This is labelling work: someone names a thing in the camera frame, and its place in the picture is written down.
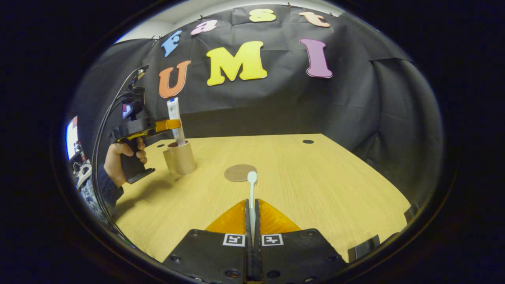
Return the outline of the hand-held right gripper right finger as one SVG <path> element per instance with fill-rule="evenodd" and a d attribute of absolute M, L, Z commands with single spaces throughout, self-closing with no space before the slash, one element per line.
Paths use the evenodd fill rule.
<path fill-rule="evenodd" d="M 272 228 L 288 225 L 286 217 L 266 202 L 255 200 L 252 280 L 262 284 L 316 284 L 347 268 L 319 230 Z"/>

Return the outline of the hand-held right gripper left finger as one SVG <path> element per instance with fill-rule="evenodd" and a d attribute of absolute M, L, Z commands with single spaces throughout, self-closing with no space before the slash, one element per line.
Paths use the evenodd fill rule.
<path fill-rule="evenodd" d="M 253 235 L 249 223 L 249 200 L 234 205 L 227 215 L 238 233 L 189 230 L 163 261 L 171 270 L 206 284 L 245 284 Z"/>

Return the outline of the white toothpaste tube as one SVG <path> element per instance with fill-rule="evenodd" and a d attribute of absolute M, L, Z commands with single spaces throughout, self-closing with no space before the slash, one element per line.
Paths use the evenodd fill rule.
<path fill-rule="evenodd" d="M 184 135 L 184 131 L 182 128 L 178 97 L 175 97 L 175 98 L 167 101 L 166 106 L 168 109 L 169 118 L 171 120 L 179 120 L 179 122 L 181 123 L 181 126 L 172 130 L 172 133 L 174 135 L 174 139 L 177 142 L 178 146 L 182 146 L 182 145 L 186 144 L 186 140 L 185 140 L 185 135 Z"/>

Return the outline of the beige cup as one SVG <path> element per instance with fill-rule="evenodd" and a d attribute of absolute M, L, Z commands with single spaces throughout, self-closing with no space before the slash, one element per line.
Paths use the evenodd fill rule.
<path fill-rule="evenodd" d="M 174 176 L 187 176 L 196 169 L 193 151 L 188 140 L 184 144 L 178 144 L 178 142 L 168 144 L 163 155 L 169 172 Z"/>

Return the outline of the white toothbrush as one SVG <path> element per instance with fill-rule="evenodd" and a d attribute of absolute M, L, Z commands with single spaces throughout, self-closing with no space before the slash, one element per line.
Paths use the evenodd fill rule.
<path fill-rule="evenodd" d="M 258 175 L 256 171 L 251 171 L 247 175 L 247 181 L 250 184 L 250 198 L 249 198 L 249 223 L 251 227 L 251 237 L 254 239 L 256 227 L 256 209 L 254 200 L 254 187 L 256 185 Z"/>

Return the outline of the brown round coaster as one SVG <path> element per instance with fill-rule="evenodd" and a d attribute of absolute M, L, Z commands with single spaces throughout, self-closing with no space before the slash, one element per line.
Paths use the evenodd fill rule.
<path fill-rule="evenodd" d="M 250 164 L 236 164 L 226 169 L 224 176 L 232 182 L 245 182 L 250 172 L 257 172 L 256 167 Z"/>

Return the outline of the bright screen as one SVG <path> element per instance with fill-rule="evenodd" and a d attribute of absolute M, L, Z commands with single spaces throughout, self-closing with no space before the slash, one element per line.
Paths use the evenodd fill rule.
<path fill-rule="evenodd" d="M 65 128 L 65 146 L 69 160 L 78 152 L 75 148 L 75 145 L 78 144 L 77 123 L 78 116 L 75 116 Z"/>

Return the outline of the black backdrop cloth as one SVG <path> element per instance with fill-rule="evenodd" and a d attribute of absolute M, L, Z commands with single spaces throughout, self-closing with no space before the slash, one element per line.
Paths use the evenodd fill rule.
<path fill-rule="evenodd" d="M 187 137 L 321 133 L 388 179 L 419 206 L 443 160 L 440 110 L 413 59 L 356 16 L 265 5 L 220 11 L 159 39 L 113 44 L 76 90 L 68 119 L 91 154 L 102 117 L 134 69 L 148 65 L 143 116 L 179 100 Z"/>

